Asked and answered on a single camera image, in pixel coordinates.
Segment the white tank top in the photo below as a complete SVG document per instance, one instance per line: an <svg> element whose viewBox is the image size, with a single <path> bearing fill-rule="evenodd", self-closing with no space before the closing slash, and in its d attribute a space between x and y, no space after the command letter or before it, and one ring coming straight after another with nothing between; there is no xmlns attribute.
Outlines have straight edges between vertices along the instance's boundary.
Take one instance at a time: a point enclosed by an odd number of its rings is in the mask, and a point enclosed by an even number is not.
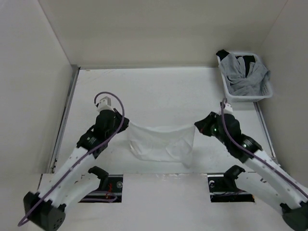
<svg viewBox="0 0 308 231"><path fill-rule="evenodd" d="M142 127L130 123L128 141L139 160L192 165L195 126Z"/></svg>

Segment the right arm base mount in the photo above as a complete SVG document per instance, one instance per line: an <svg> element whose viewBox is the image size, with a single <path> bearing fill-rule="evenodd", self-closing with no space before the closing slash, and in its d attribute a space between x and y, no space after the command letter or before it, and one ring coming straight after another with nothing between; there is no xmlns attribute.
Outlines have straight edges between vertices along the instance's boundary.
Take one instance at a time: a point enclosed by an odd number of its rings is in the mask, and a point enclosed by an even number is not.
<svg viewBox="0 0 308 231"><path fill-rule="evenodd" d="M250 202L254 203L252 194L239 189L235 180L245 170L237 165L232 166L224 173L208 174L207 181L212 203Z"/></svg>

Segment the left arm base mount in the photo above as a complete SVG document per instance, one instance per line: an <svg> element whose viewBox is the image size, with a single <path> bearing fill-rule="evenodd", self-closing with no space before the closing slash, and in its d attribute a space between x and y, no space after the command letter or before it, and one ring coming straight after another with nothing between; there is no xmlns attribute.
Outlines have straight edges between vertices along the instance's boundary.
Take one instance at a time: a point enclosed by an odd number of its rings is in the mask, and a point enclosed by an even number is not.
<svg viewBox="0 0 308 231"><path fill-rule="evenodd" d="M88 170L100 180L97 189L90 192L80 203L121 203L123 190L123 175L110 175L108 172L94 166Z"/></svg>

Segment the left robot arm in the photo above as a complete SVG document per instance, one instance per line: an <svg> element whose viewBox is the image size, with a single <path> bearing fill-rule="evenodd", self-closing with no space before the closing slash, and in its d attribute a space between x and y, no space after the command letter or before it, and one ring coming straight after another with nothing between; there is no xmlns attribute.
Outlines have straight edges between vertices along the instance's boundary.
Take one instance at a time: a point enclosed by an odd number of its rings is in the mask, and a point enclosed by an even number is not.
<svg viewBox="0 0 308 231"><path fill-rule="evenodd" d="M31 221L44 231L56 231L72 205L87 201L86 196L92 191L106 190L109 174L95 165L96 159L109 141L128 126L129 119L116 109L100 111L95 124L79 138L73 152L51 181L37 192L28 192L24 196L25 216L18 226Z"/></svg>

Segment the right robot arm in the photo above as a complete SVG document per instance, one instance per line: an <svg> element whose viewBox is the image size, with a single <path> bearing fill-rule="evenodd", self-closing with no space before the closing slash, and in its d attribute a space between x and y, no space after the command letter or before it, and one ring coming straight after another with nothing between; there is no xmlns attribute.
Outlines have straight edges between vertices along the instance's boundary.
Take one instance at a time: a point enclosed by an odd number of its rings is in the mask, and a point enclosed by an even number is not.
<svg viewBox="0 0 308 231"><path fill-rule="evenodd" d="M294 231L308 229L308 189L281 169L258 142L243 134L232 114L211 112L194 125L201 134L218 139L232 157L256 173L249 176L244 168L233 165L223 174L226 189L256 196L275 209Z"/></svg>

